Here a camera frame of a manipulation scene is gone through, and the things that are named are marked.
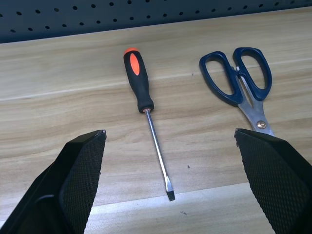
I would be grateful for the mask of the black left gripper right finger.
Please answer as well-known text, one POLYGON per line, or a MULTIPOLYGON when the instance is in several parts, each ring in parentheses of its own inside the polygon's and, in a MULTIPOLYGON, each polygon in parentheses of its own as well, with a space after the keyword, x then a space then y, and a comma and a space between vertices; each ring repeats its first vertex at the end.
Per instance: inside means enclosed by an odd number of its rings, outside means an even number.
POLYGON ((287 141, 236 129, 253 195, 276 234, 312 234, 312 165, 287 141))

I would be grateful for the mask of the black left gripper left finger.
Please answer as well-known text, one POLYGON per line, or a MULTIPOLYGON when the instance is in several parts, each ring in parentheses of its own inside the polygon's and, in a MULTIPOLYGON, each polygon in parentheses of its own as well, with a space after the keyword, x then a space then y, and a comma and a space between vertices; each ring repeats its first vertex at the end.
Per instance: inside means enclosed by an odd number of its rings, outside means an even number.
POLYGON ((0 234, 84 234, 98 189, 105 130, 67 142, 31 184, 0 234))

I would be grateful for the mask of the blue handled scissors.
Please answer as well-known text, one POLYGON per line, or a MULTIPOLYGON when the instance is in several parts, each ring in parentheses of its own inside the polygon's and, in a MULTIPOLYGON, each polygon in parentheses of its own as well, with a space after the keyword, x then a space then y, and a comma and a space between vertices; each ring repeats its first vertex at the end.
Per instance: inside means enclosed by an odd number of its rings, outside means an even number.
POLYGON ((203 78, 210 90, 223 102, 238 107, 249 121, 252 129, 256 132, 273 136, 263 108, 263 101, 268 96, 272 87, 272 73, 263 53, 256 48, 239 47, 234 50, 233 59, 236 67, 232 67, 221 51, 215 51, 204 55, 199 61, 199 67, 203 78), (265 80, 265 88, 259 88, 252 79, 242 57, 250 56, 257 60, 265 80), (222 64, 226 77, 233 93, 224 93, 211 78, 206 63, 217 61, 222 64))

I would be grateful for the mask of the black orange flathead screwdriver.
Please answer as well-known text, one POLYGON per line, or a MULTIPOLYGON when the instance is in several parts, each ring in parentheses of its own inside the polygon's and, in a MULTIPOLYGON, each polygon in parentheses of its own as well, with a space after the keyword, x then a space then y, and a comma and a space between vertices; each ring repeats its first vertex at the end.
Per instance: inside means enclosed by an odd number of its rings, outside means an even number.
POLYGON ((138 111, 146 115, 149 123, 156 153, 163 173, 166 194, 170 201, 174 201, 175 200, 174 189, 168 176, 165 163, 163 161, 161 148, 158 142, 156 130, 151 116, 151 111, 154 109, 154 102, 149 93, 148 74, 146 71, 142 55, 138 49, 130 47, 125 50, 123 55, 123 61, 129 84, 137 99, 138 111))

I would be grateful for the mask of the dark perforated back panel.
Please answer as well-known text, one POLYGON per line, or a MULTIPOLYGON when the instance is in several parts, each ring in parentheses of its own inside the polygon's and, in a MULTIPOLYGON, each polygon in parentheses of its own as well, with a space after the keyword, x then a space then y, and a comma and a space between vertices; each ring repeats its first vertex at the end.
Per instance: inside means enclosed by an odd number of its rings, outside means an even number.
POLYGON ((0 43, 312 6, 312 0, 0 0, 0 43))

